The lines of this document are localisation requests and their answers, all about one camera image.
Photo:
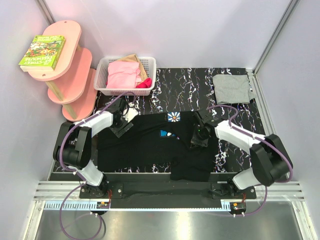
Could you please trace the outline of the black daisy print t-shirt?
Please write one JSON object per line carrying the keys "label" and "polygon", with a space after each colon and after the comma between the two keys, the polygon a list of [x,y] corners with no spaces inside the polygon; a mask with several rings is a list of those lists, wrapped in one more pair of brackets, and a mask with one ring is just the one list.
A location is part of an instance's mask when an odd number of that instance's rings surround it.
{"label": "black daisy print t-shirt", "polygon": [[207,182],[216,170],[218,141],[208,140],[207,146],[191,143],[198,125],[193,111],[137,115],[133,126],[121,137],[110,128],[97,135],[97,167],[102,172],[117,172],[128,168],[150,169],[170,167],[171,180]]}

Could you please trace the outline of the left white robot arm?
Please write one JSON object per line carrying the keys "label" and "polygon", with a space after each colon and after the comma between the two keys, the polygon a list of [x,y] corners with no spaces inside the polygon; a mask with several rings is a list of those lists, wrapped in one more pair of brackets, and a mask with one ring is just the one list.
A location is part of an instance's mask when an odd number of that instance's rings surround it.
{"label": "left white robot arm", "polygon": [[59,129],[53,159],[83,180],[81,191],[103,198],[108,190],[106,176],[91,159],[92,138],[105,129],[120,138],[132,126],[139,113],[124,98],[118,98],[92,116],[79,122],[64,122]]}

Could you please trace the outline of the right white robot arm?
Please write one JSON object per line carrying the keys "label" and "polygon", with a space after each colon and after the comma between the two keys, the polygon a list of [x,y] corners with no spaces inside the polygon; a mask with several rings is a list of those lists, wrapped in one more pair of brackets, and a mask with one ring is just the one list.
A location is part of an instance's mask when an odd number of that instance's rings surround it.
{"label": "right white robot arm", "polygon": [[271,134],[264,136],[239,127],[226,118],[214,118],[207,109],[196,111],[191,147],[207,148],[209,139],[229,142],[245,151],[253,160],[251,167],[230,178],[220,188],[220,194],[239,198],[256,185],[265,187],[279,182],[286,174],[293,176],[293,164],[281,141]]}

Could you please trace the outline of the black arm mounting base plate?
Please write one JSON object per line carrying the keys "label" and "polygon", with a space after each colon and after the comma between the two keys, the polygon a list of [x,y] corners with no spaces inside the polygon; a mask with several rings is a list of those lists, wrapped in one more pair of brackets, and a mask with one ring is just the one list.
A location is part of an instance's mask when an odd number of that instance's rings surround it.
{"label": "black arm mounting base plate", "polygon": [[85,185],[81,199],[111,198],[115,209],[213,209],[221,201],[240,202],[257,197],[253,186],[235,190],[230,186],[232,173],[212,173],[208,181],[172,180],[168,173],[107,173],[101,186]]}

